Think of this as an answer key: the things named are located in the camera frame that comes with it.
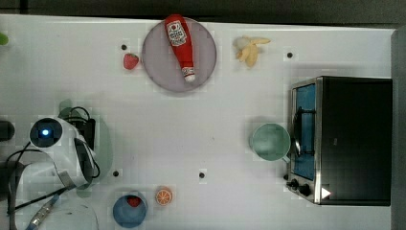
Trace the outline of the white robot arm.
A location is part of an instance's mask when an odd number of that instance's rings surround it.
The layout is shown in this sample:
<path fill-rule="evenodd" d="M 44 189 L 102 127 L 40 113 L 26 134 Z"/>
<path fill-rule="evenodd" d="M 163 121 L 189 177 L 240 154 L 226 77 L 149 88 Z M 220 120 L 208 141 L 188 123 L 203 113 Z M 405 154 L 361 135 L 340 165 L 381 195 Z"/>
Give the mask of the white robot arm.
<path fill-rule="evenodd" d="M 27 146 L 18 152 L 19 157 L 22 157 L 25 151 L 46 154 L 51 159 L 52 169 L 56 172 L 63 187 L 16 206 L 16 194 L 21 176 L 14 172 L 9 178 L 7 214 L 10 220 L 10 230 L 17 230 L 15 212 L 18 209 L 50 198 L 29 223 L 28 230 L 35 230 L 61 194 L 90 185 L 93 179 L 101 173 L 100 167 L 94 159 L 96 154 L 93 149 L 87 144 L 79 130 L 66 120 L 47 117 L 36 121 L 31 127 L 29 139 Z"/>

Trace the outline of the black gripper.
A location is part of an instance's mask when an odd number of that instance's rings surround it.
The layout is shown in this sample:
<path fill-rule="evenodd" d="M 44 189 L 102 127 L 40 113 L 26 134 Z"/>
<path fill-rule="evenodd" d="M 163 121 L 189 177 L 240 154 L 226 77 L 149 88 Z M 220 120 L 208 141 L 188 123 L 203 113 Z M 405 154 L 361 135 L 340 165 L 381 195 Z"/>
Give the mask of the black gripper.
<path fill-rule="evenodd" d="M 70 117 L 66 119 L 66 122 L 78 130 L 91 150 L 95 149 L 96 121 L 94 119 Z"/>

